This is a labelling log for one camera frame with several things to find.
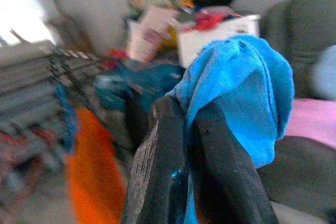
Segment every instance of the floor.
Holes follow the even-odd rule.
[[[45,175],[17,224],[77,224],[68,199],[65,176],[62,172]]]

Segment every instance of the blue microfiber cloth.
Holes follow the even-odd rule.
[[[292,70],[265,40],[239,35],[205,46],[167,95],[180,102],[189,134],[198,110],[216,102],[258,168],[273,161],[275,141],[284,136],[294,98]],[[185,218],[190,223],[197,223],[191,178]]]

